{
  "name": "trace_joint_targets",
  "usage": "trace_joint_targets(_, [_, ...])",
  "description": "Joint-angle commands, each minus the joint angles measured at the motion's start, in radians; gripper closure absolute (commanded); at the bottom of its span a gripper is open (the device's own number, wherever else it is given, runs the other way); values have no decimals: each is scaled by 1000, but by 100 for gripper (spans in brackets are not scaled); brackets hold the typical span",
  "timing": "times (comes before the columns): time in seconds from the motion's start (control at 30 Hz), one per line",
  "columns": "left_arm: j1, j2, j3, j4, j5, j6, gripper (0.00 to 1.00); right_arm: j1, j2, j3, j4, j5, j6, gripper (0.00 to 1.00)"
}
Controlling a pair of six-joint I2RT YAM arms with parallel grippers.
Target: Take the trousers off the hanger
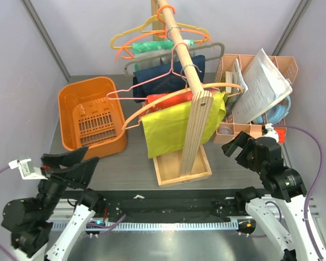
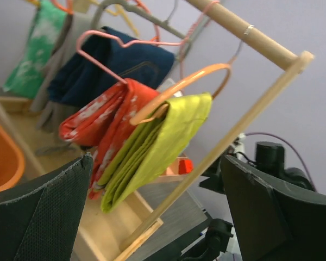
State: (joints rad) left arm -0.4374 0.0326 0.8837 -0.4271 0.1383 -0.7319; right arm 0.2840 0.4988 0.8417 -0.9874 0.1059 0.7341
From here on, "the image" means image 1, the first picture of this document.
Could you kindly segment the peach wooden-look hanger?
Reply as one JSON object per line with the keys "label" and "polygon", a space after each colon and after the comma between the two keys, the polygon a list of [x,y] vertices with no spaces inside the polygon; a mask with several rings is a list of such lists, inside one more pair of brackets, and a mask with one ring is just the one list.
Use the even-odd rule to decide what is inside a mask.
{"label": "peach wooden-look hanger", "polygon": [[[201,86],[203,89],[215,89],[217,91],[220,91],[219,88],[221,88],[221,87],[231,87],[234,89],[238,89],[238,92],[236,92],[235,94],[231,94],[231,93],[227,92],[228,97],[243,94],[243,90],[242,90],[241,86],[234,84],[234,83],[208,83],[208,84],[202,83]],[[178,104],[177,101],[179,101],[180,103],[183,103],[183,102],[193,100],[193,98],[196,97],[197,94],[202,95],[201,92],[198,92],[196,94],[191,94],[189,96],[190,97],[189,100],[187,99],[187,96],[185,98],[181,98],[181,95],[185,95],[186,93],[189,93],[189,92],[192,92],[192,90],[190,88],[185,88],[185,89],[178,90],[178,91],[170,93],[170,94],[154,95],[153,98],[148,98],[149,103],[146,104],[141,109],[139,109],[133,115],[131,115],[128,119],[126,119],[126,121],[124,122],[124,125],[122,127],[122,130],[131,129],[131,128],[135,128],[135,127],[139,126],[140,122],[141,122],[140,118],[139,118],[137,125],[128,127],[128,124],[137,116],[143,115],[145,112],[149,112],[151,108],[156,108],[157,110],[168,108],[168,106],[166,105],[166,102],[165,102],[166,100],[171,101],[174,98],[174,100],[175,100],[174,104],[176,105],[176,104]]]}

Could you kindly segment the yellow-green trousers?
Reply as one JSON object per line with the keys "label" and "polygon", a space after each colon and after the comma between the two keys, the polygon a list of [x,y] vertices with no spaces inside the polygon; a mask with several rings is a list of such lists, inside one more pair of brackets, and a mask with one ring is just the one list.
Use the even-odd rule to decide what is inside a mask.
{"label": "yellow-green trousers", "polygon": [[[225,92],[213,93],[214,101],[201,139],[201,144],[212,137],[225,117]],[[191,102],[184,102],[158,110],[141,118],[147,144],[148,158],[183,149]]]}

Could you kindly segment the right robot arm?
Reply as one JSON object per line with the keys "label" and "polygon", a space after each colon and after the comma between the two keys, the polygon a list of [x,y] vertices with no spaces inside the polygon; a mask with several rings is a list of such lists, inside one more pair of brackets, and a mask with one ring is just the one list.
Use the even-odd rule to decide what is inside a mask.
{"label": "right robot arm", "polygon": [[254,187],[236,193],[234,208],[240,215],[250,215],[274,245],[279,260],[326,260],[326,248],[313,221],[309,201],[311,192],[295,169],[284,164],[279,135],[271,125],[254,138],[244,131],[224,144],[222,150],[230,157],[240,148],[236,162],[259,175],[264,188],[275,201],[283,226],[270,213],[260,193]]}

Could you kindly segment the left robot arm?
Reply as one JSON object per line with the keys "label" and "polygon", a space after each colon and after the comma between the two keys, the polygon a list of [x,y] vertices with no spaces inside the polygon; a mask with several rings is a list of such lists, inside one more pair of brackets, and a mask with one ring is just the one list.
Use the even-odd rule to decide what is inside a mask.
{"label": "left robot arm", "polygon": [[[2,227],[11,233],[11,245],[18,260],[67,260],[74,244],[91,218],[104,213],[102,195],[88,187],[99,157],[85,159],[88,147],[62,154],[44,154],[41,167],[31,159],[9,163],[22,179],[38,179],[35,197],[15,199],[3,209]],[[53,223],[49,220],[67,188],[82,189],[70,221],[48,249]]]}

